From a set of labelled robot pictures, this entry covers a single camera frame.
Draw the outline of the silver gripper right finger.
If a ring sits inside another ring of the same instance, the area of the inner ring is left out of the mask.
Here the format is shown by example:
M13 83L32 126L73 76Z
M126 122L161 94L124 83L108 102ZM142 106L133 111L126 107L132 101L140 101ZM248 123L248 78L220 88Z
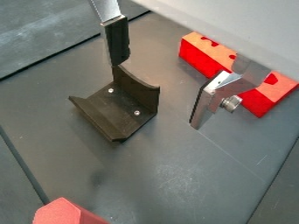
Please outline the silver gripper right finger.
M231 66L232 73L220 71L200 87L193 104L189 125L197 130L219 108L232 113L241 103L239 94L256 88L271 73L271 69L243 55L237 55Z

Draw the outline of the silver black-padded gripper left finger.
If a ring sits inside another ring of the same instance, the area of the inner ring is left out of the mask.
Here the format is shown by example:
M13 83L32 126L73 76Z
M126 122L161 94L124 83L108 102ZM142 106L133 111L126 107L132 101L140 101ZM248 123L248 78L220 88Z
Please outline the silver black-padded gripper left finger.
M88 0L102 27L110 65L120 65L129 57L128 19L117 0Z

